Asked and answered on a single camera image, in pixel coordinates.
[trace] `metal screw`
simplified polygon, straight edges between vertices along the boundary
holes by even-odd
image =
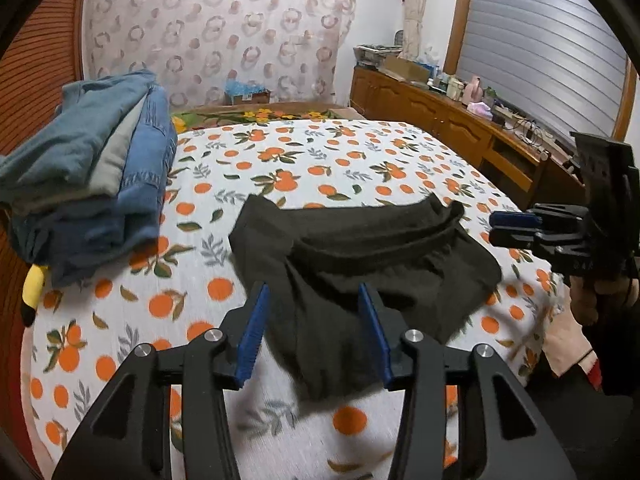
[[[407,330],[404,333],[404,337],[407,338],[407,341],[411,341],[412,343],[417,343],[418,341],[422,341],[424,339],[424,335],[419,330],[412,328]]]
[[[151,345],[149,343],[142,343],[133,349],[133,352],[138,357],[146,357],[151,354]]]
[[[204,333],[204,339],[211,343],[215,343],[216,341],[220,341],[222,339],[223,333],[222,330],[217,328],[210,328]]]
[[[494,355],[495,350],[491,348],[489,345],[485,343],[481,343],[478,346],[476,346],[476,352],[478,352],[478,355],[480,357],[491,357],[492,355]]]

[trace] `wooden dresser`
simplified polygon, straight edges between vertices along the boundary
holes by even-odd
[[[370,120],[407,122],[429,132],[521,209],[536,202],[584,203],[584,187],[546,153],[445,96],[356,67],[351,107]]]

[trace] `cabinet door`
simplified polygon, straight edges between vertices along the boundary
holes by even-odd
[[[482,154],[489,146],[491,130],[462,110],[449,113],[448,127],[441,131],[440,140],[464,158],[469,164],[478,168]]]
[[[404,121],[403,102],[400,83],[386,76],[380,78],[376,82],[376,97],[371,100],[367,118],[374,121]]]
[[[442,105],[418,92],[407,92],[404,104],[405,117],[403,121],[418,126],[425,132],[437,137],[440,121],[446,113]]]
[[[353,71],[353,82],[351,83],[351,107],[353,107],[359,114],[364,115],[367,119],[367,104],[369,103],[374,88],[371,84],[372,76],[374,74],[367,70],[356,68]]]

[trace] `wooden headboard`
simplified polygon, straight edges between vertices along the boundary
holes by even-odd
[[[43,0],[0,59],[0,154],[47,124],[62,85],[82,79],[82,1]],[[0,229],[0,426],[34,465],[20,406],[19,305],[27,270]]]

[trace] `bedsheet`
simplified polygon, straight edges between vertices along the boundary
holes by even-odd
[[[428,133],[405,123],[312,119],[184,133],[169,174],[161,237],[91,280],[46,288],[33,327],[23,404],[55,464],[128,353],[186,344],[244,303],[227,235],[250,193],[279,207],[418,202],[429,193],[465,205],[462,225],[502,267],[503,280],[450,346],[491,344],[525,383],[562,305],[548,263],[488,243],[492,210],[513,203]],[[253,377],[225,401],[241,477],[385,479],[402,392],[298,402],[263,343]],[[456,390],[447,387],[446,463],[456,459]],[[171,392],[172,470],[184,478],[180,388]]]

